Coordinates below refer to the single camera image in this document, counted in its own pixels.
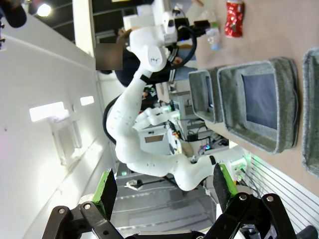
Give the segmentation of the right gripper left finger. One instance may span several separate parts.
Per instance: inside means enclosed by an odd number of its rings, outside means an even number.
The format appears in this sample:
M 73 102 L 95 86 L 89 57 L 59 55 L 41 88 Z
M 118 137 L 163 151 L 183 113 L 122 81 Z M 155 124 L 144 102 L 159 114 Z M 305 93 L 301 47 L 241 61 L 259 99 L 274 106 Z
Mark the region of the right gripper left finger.
M 93 198 L 78 204 L 53 208 L 48 219 L 50 239 L 79 239 L 92 232 L 98 239 L 121 239 L 119 231 L 111 223 L 111 215 L 118 192 L 113 170 L 104 172 Z

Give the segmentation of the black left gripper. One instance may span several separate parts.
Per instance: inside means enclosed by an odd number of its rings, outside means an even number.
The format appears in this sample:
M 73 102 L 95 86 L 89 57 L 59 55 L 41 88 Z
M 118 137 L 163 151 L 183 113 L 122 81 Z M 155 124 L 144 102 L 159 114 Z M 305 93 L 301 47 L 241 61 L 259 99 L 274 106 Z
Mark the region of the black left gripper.
M 193 23 L 193 31 L 195 34 L 205 34 L 206 30 L 211 27 L 208 20 L 199 20 Z

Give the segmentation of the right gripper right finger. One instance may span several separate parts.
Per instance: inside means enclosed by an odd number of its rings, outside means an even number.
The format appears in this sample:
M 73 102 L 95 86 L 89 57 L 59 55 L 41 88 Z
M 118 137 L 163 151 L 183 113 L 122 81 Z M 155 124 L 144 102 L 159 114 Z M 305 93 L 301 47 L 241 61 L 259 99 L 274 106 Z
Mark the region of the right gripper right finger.
M 296 239 L 296 233 L 286 209 L 277 194 L 265 194 L 256 198 L 245 192 L 237 192 L 228 186 L 226 169 L 216 164 L 213 186 L 222 214 L 208 230 L 205 239 L 233 239 L 241 226 L 254 225 L 262 239 Z

